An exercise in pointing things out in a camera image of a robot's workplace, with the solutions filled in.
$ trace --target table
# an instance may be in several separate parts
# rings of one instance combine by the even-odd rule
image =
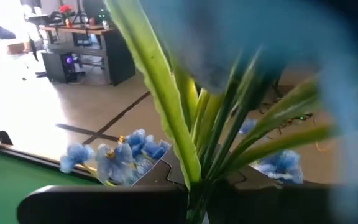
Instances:
[[[48,185],[100,185],[84,170],[59,171],[58,161],[0,146],[0,223],[17,223],[16,208],[31,192]]]
[[[107,83],[116,86],[135,75],[135,63],[127,48],[124,38],[117,29],[103,29],[100,26],[74,25],[66,26],[43,26],[40,28],[47,33],[48,48],[62,49],[78,55],[92,55],[101,57],[101,65],[92,63],[79,63],[81,65],[92,65],[101,67],[104,79]],[[70,33],[72,41],[56,41],[53,33]],[[78,34],[94,34],[98,38],[98,47],[81,47],[78,45]]]

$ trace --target floor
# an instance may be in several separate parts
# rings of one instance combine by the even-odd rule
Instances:
[[[297,84],[307,76],[294,73],[287,72],[282,85]],[[255,110],[249,118],[261,116]],[[321,124],[330,118],[319,112],[314,120]],[[310,119],[268,135],[278,138],[312,125]],[[120,135],[139,128],[157,141],[168,140],[141,74],[118,86],[52,84],[47,78],[36,78],[20,60],[0,57],[0,130],[8,132],[15,148],[59,159],[70,143],[90,144],[94,149],[101,143],[115,146]],[[337,140],[330,140],[319,142],[319,149],[316,144],[299,148],[306,180],[339,181],[337,145]]]

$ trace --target cable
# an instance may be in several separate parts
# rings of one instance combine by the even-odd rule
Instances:
[[[316,126],[316,117],[313,118],[313,124],[314,126]],[[314,142],[315,146],[316,146],[316,149],[319,151],[319,152],[327,152],[329,149],[331,149],[332,145],[333,145],[333,142],[330,141],[328,146],[324,147],[324,148],[320,148],[320,145],[318,143],[318,141]]]

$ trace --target blue artificial flower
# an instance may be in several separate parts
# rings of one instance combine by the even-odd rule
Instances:
[[[125,137],[125,143],[128,143],[132,149],[132,156],[136,157],[142,153],[142,148],[145,144],[146,131],[139,129],[134,131],[132,134]]]
[[[136,166],[136,176],[137,178],[141,178],[143,175],[145,175],[152,167],[154,163],[144,157],[143,155],[138,155],[135,158],[135,166]]]
[[[289,184],[302,184],[303,173],[299,164],[300,155],[292,150],[284,150],[267,156],[253,166],[270,178]]]
[[[134,160],[128,143],[120,144],[115,149],[101,144],[96,153],[96,162],[98,177],[102,183],[111,179],[115,184],[131,184]]]
[[[89,145],[72,144],[67,147],[67,154],[60,158],[60,171],[70,173],[75,165],[83,164],[94,157],[94,151]]]
[[[245,120],[239,130],[239,134],[248,134],[255,127],[257,122],[258,120],[256,119]]]
[[[170,145],[165,141],[160,141],[160,144],[154,142],[154,137],[149,135],[145,139],[146,143],[142,151],[152,159],[159,160],[168,151]]]

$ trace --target red flower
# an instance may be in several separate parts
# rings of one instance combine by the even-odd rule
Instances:
[[[72,10],[72,8],[69,5],[60,6],[60,12],[63,14],[69,14],[69,13],[71,13],[71,10]]]

